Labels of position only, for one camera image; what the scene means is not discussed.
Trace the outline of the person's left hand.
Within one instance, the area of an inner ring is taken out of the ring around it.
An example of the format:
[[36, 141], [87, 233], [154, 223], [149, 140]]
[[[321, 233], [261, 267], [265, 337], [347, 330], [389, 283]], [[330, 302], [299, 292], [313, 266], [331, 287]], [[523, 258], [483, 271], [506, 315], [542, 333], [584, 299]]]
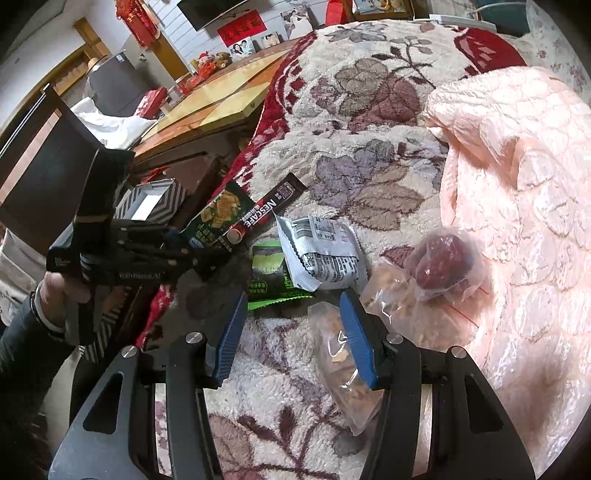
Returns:
[[66, 303], [84, 304], [90, 300], [88, 288], [76, 279], [46, 272], [35, 293], [35, 307], [44, 324], [62, 331], [66, 321]]

